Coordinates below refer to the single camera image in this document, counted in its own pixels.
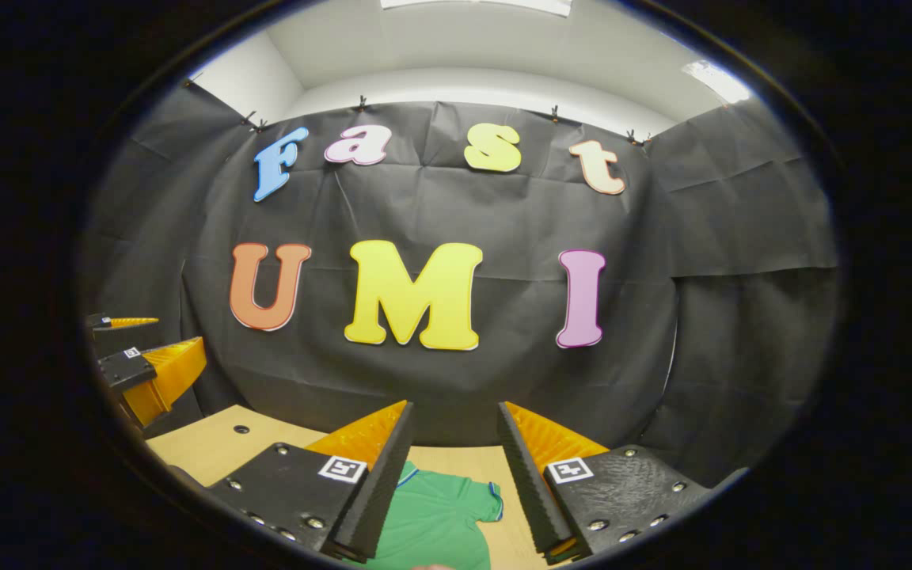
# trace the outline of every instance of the black paper backdrop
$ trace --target black paper backdrop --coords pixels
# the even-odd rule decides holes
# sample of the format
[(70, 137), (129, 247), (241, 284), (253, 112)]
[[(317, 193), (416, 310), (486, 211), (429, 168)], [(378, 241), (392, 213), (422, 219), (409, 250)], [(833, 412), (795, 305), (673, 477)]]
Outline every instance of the black paper backdrop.
[[(477, 123), (520, 134), (513, 173), (466, 164)], [(392, 130), (383, 162), (326, 162), (326, 146), (359, 124)], [(254, 156), (301, 126), (310, 135), (290, 180), (253, 202)], [(588, 139), (618, 155), (622, 194), (586, 185), (568, 148)], [(193, 85), (145, 118), (95, 196), (81, 274), (88, 310), (159, 317), (167, 340), (202, 335), (209, 351), (202, 378), (150, 434), (231, 404), (329, 431), (408, 398), (416, 444), (496, 444), (495, 404), (510, 400), (608, 447), (640, 440), (712, 484), (796, 418), (838, 308), (827, 202), (756, 101), (640, 147), (572, 120), (444, 102), (337, 109), (257, 134)], [(399, 346), (391, 333), (380, 346), (345, 340), (357, 282), (348, 252), (365, 239), (394, 242), (412, 278), (442, 243), (481, 248), (472, 303), (481, 346), (428, 350), (416, 335)], [(312, 249), (279, 331), (247, 329), (228, 306), (231, 250), (246, 241)], [(593, 347), (554, 343), (565, 249), (607, 259), (604, 338)], [(257, 276), (261, 306), (278, 274), (271, 254)]]

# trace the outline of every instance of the ceiling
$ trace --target ceiling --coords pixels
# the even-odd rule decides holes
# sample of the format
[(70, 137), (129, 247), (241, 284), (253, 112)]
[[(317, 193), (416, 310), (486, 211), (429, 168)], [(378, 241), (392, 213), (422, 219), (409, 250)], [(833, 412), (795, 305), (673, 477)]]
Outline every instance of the ceiling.
[(306, 89), (376, 72), (473, 67), (572, 81), (679, 122), (721, 102), (681, 72), (702, 57), (611, 0), (575, 0), (568, 18), (477, 2), (383, 10), (379, 0), (326, 0), (267, 33)]

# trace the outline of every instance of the green shirt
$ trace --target green shirt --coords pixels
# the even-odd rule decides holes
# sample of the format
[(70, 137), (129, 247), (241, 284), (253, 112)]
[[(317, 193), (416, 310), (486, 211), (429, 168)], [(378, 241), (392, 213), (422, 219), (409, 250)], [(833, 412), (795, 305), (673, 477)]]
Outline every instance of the green shirt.
[(365, 564), (352, 563), (372, 570), (410, 570), (428, 564), (491, 570), (488, 543), (477, 522), (497, 522), (502, 512), (497, 484), (420, 470), (406, 462), (376, 557)]

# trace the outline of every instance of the pink letter i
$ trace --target pink letter i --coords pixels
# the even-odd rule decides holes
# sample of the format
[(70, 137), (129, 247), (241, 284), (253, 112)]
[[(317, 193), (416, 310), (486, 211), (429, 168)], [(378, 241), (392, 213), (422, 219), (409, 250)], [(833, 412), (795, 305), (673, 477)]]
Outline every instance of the pink letter i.
[(597, 275), (604, 269), (604, 256), (589, 249), (569, 249), (558, 256), (568, 274), (565, 327), (554, 342), (562, 348), (591, 346), (604, 332), (597, 327)]

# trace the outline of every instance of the ceiling light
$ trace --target ceiling light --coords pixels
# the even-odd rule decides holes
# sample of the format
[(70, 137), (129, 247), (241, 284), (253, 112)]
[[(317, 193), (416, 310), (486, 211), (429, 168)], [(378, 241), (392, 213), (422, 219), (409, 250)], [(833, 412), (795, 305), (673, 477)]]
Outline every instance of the ceiling light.
[(745, 101), (748, 97), (752, 97), (748, 87), (745, 87), (741, 81), (705, 60), (691, 62), (682, 67), (681, 72), (687, 73), (705, 83), (710, 89), (716, 91), (717, 95), (723, 97), (726, 102)]
[(572, 0), (381, 0), (381, 2), (383, 10), (410, 6), (413, 4), (435, 4), (438, 2), (487, 2), (491, 4), (506, 4), (521, 8), (531, 8), (532, 10), (540, 10), (542, 12), (564, 17), (568, 17), (568, 11), (572, 8)]

